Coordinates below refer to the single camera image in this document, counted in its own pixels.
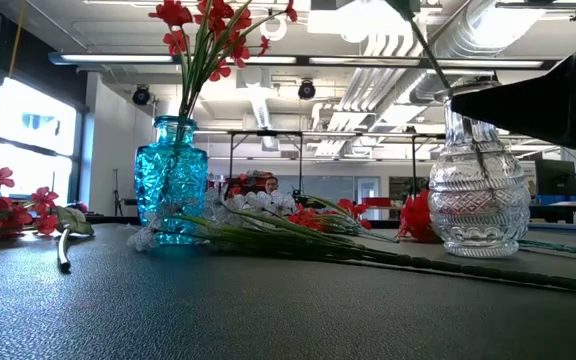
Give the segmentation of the white ceiling air unit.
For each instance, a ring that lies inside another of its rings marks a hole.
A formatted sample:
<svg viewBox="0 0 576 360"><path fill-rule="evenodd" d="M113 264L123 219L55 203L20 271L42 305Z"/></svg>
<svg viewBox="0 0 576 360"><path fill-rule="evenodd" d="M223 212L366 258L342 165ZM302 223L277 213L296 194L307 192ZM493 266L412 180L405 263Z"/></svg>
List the white ceiling air unit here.
<svg viewBox="0 0 576 360"><path fill-rule="evenodd" d="M408 23L385 0L352 0L335 10L311 6L307 30L314 34L368 35L401 34Z"/></svg>

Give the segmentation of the blue cut glass vase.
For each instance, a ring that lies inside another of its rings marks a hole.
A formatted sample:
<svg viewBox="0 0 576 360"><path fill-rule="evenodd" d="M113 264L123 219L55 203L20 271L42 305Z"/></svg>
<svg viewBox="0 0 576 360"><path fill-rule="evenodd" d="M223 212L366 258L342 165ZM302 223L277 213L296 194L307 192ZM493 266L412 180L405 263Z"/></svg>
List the blue cut glass vase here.
<svg viewBox="0 0 576 360"><path fill-rule="evenodd" d="M156 142L137 149L134 187L144 228L157 245L190 245L196 225L183 216L202 215L207 188L207 153L194 146L195 121L170 115L155 118Z"/></svg>

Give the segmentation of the black computer monitor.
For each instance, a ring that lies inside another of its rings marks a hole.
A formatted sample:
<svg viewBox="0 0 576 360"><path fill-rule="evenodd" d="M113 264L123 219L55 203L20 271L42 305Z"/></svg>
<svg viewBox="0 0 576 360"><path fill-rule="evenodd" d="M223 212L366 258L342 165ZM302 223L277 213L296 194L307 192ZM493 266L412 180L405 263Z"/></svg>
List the black computer monitor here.
<svg viewBox="0 0 576 360"><path fill-rule="evenodd" d="M538 195L576 195L576 172L573 162L536 160L535 176Z"/></svg>

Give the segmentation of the black metal gantry frame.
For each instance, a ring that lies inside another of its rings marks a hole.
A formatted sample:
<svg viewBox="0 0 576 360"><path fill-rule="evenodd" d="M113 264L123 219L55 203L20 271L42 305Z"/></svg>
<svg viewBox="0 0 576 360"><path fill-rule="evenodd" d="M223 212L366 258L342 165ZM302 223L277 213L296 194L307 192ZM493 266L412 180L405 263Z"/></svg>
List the black metal gantry frame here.
<svg viewBox="0 0 576 360"><path fill-rule="evenodd" d="M233 162L234 162L234 150L237 145L234 143L235 137L238 135L243 135L243 140L245 140L249 135L255 135L258 137L277 137L283 136L293 143L293 146L299 152L299 174L298 174L298 190L297 195L300 195L303 188L303 148L304 148L304 135L303 131L291 131L291 130L269 130L268 128L263 128L261 130L227 130L226 133L230 137L229 145L229 175L228 180L233 178Z"/></svg>

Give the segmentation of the black table frame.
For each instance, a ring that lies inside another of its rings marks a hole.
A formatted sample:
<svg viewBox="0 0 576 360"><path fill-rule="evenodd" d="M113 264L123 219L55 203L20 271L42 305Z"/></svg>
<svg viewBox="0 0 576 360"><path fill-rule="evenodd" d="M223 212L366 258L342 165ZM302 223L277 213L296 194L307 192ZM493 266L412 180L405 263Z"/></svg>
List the black table frame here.
<svg viewBox="0 0 576 360"><path fill-rule="evenodd" d="M140 219L138 217L126 216L86 216L86 220L91 224L130 224L139 225ZM373 229L397 229L400 225L398 220L370 220ZM567 231L576 232L576 224L561 224L561 223L530 223L531 230L554 230L554 231Z"/></svg>

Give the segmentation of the silver ventilation duct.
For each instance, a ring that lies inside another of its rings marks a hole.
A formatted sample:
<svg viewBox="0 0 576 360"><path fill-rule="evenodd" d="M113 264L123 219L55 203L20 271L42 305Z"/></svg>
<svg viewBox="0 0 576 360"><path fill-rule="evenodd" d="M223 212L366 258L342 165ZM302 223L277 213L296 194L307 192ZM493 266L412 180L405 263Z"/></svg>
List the silver ventilation duct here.
<svg viewBox="0 0 576 360"><path fill-rule="evenodd" d="M543 9L498 8L499 1L524 0L471 0L430 49L436 58L494 58L520 39L544 14ZM475 75L449 75L441 65L450 86L472 81ZM435 94L445 89L436 74L414 70L409 100L426 104L435 100Z"/></svg>

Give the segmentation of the white blossom bunch long stem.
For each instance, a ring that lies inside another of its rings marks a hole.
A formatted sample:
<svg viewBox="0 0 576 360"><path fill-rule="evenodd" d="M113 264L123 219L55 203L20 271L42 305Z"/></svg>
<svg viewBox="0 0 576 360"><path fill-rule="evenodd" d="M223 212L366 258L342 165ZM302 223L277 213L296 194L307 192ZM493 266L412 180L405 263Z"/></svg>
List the white blossom bunch long stem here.
<svg viewBox="0 0 576 360"><path fill-rule="evenodd" d="M576 292L574 278L459 265L368 248L354 241L354 236L329 234L294 224L288 216L295 212L295 203L286 196L251 194L224 200L211 188L205 193L202 215L182 218L196 225L195 241L190 245L316 261L369 262ZM155 244L153 236L153 230L142 226L128 238L128 245L139 252L163 246Z"/></svg>

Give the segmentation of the red storage crate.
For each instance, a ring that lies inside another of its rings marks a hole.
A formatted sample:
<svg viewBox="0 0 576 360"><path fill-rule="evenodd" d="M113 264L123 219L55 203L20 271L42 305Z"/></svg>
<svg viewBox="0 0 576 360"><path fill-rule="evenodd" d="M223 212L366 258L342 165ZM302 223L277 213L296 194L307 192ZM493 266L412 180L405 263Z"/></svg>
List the red storage crate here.
<svg viewBox="0 0 576 360"><path fill-rule="evenodd" d="M225 198L232 198L235 195L247 195L250 192L264 192L266 181L271 176L271 173L262 172L260 175L242 173L228 178Z"/></svg>

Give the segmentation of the long ceiling light strip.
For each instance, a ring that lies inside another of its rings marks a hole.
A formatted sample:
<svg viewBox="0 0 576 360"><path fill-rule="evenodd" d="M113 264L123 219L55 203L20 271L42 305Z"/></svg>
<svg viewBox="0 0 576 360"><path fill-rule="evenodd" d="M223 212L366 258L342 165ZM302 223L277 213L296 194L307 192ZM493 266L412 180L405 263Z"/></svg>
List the long ceiling light strip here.
<svg viewBox="0 0 576 360"><path fill-rule="evenodd" d="M179 55L158 54L67 54L53 52L48 55L54 65L180 65ZM296 67L361 67L361 68L418 68L431 69L429 59L423 57L369 57L369 56L319 56L279 55L250 56L246 65L296 66ZM558 59L514 58L438 58L437 63L447 70L502 70L546 71L559 63Z"/></svg>

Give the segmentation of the clear cut glass vase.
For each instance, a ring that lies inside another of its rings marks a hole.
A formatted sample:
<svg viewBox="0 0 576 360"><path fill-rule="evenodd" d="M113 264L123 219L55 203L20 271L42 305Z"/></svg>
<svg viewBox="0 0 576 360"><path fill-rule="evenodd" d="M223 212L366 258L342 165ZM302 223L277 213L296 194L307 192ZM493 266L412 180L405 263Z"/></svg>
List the clear cut glass vase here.
<svg viewBox="0 0 576 360"><path fill-rule="evenodd" d="M430 171L428 206L433 230L457 256L510 256L528 230L530 193L519 161L494 125L450 109L456 96L496 85L471 83L435 95L444 106L446 139Z"/></svg>

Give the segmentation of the thin black tripod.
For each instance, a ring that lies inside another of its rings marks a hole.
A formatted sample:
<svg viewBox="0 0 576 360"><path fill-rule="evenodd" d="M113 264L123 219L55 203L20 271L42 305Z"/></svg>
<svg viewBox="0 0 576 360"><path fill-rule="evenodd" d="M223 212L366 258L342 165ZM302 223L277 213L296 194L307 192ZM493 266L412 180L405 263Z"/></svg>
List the thin black tripod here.
<svg viewBox="0 0 576 360"><path fill-rule="evenodd" d="M114 204L114 216L122 216L122 202L121 197L119 195L119 187L118 187L118 169L115 168L112 170L113 178L114 178L114 188L113 188L113 204Z"/></svg>

